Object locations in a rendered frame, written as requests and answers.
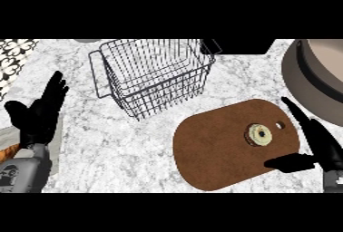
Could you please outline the brown wooden cutting board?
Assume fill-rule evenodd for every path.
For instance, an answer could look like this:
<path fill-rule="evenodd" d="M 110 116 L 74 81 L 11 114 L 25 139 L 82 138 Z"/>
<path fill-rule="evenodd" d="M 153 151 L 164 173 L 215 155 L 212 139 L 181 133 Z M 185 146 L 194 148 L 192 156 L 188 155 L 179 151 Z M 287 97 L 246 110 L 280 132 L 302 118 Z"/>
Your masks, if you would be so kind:
<path fill-rule="evenodd" d="M 249 144 L 249 127 L 266 126 L 272 140 Z M 265 174 L 265 161 L 300 149 L 297 130 L 277 104 L 253 99 L 188 117 L 173 137 L 179 173 L 201 190 L 216 190 Z"/>

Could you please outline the cream-frosted cupcake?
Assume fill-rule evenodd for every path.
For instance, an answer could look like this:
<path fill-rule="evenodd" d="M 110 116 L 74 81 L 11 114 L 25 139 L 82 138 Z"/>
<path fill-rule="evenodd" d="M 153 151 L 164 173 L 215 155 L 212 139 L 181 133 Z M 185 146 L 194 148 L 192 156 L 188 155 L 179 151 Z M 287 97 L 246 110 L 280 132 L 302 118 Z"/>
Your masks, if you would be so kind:
<path fill-rule="evenodd" d="M 272 141 L 272 132 L 263 124 L 249 125 L 244 137 L 252 146 L 266 146 Z"/>

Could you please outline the black appliance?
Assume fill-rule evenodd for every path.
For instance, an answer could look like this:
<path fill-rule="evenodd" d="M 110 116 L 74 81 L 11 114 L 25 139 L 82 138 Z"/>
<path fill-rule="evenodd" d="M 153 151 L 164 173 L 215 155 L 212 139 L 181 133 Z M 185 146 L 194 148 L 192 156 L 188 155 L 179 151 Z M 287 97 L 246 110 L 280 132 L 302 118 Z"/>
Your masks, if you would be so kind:
<path fill-rule="evenodd" d="M 274 39 L 203 39 L 203 54 L 265 54 Z"/>

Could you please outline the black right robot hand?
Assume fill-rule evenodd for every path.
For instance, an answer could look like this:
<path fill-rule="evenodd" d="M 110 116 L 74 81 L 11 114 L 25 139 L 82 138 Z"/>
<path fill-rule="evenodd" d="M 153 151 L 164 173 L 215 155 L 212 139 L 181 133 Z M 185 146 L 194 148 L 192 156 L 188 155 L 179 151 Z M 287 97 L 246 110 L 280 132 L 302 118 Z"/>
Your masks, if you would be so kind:
<path fill-rule="evenodd" d="M 293 116 L 300 124 L 312 154 L 293 153 L 269 159 L 265 162 L 265 167 L 278 169 L 284 173 L 314 169 L 315 164 L 321 165 L 326 172 L 331 170 L 343 170 L 343 147 L 340 146 L 333 134 L 323 124 L 306 116 L 287 97 L 283 97 L 281 100 L 287 104 Z"/>

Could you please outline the black-and-white patterned tile panel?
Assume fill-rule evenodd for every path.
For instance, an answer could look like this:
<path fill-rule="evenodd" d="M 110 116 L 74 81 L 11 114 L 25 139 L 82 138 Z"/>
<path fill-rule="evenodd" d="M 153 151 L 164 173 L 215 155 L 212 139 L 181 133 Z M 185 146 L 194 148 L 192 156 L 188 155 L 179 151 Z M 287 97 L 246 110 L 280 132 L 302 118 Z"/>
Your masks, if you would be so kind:
<path fill-rule="evenodd" d="M 0 101 L 18 79 L 37 43 L 37 39 L 0 39 Z"/>

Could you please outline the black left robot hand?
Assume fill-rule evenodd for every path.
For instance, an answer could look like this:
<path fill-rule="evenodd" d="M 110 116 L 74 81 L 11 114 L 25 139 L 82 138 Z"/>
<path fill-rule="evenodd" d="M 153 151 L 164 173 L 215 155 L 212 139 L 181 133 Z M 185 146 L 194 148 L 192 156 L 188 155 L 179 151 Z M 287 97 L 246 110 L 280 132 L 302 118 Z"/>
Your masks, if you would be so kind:
<path fill-rule="evenodd" d="M 21 148 L 28 149 L 37 143 L 48 145 L 53 139 L 59 112 L 65 102 L 68 86 L 64 74 L 56 71 L 51 77 L 42 97 L 30 107 L 19 101 L 8 101 L 8 110 L 12 125 L 21 131 Z"/>

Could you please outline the large grey-brown round pot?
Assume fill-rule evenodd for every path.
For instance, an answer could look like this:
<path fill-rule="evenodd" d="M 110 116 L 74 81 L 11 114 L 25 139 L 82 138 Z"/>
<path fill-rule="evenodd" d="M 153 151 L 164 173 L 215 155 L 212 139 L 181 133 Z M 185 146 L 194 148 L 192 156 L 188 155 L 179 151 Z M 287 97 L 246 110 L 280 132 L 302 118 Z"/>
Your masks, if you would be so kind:
<path fill-rule="evenodd" d="M 303 107 L 343 127 L 343 39 L 296 39 L 283 57 L 281 74 Z"/>

